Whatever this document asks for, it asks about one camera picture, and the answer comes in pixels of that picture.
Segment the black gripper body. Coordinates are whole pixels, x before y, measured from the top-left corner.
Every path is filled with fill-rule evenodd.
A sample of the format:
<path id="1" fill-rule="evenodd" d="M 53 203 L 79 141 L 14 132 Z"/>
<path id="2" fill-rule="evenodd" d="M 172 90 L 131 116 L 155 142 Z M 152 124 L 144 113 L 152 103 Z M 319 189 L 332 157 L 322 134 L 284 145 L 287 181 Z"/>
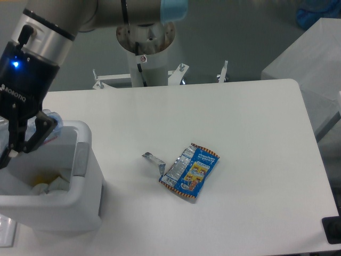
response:
<path id="1" fill-rule="evenodd" d="M 22 122 L 36 116 L 59 69 L 8 42 L 1 56 L 1 117 Z"/>

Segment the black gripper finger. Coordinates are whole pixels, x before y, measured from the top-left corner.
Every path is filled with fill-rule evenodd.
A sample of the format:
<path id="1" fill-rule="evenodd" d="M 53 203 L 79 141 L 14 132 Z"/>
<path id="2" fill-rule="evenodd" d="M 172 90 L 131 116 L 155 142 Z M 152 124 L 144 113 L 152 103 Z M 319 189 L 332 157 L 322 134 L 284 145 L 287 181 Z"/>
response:
<path id="1" fill-rule="evenodd" d="M 18 153 L 30 153 L 38 149 L 45 143 L 54 130 L 58 127 L 58 118 L 55 112 L 49 112 L 48 114 L 43 110 L 27 120 L 27 130 L 25 133 L 25 141 L 20 145 L 20 152 Z"/>
<path id="2" fill-rule="evenodd" d="M 12 150 L 20 152 L 20 145 L 25 141 L 27 121 L 8 121 L 1 117 L 1 169 L 7 167 Z"/>

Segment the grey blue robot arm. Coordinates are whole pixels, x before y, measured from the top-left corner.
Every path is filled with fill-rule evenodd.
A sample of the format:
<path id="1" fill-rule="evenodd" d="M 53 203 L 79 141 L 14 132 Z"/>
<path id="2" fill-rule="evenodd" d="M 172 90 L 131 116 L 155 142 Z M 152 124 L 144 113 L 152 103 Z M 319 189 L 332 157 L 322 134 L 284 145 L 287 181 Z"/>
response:
<path id="1" fill-rule="evenodd" d="M 1 167 L 37 150 L 58 122 L 43 100 L 81 31 L 183 19 L 187 1 L 28 1 L 1 56 L 1 117 L 8 123 Z"/>

